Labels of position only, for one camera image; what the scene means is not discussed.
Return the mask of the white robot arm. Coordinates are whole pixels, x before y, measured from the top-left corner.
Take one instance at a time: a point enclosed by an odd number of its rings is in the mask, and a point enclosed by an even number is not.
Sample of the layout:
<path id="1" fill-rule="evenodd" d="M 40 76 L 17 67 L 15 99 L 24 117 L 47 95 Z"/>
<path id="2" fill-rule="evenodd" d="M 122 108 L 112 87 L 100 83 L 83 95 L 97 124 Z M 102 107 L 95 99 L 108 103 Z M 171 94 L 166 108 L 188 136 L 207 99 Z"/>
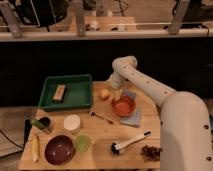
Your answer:
<path id="1" fill-rule="evenodd" d="M 160 108 L 160 171 L 213 171 L 211 126 L 204 101 L 191 92 L 177 91 L 136 67 L 134 56 L 115 59 L 109 83 L 120 89 L 129 80 Z"/>

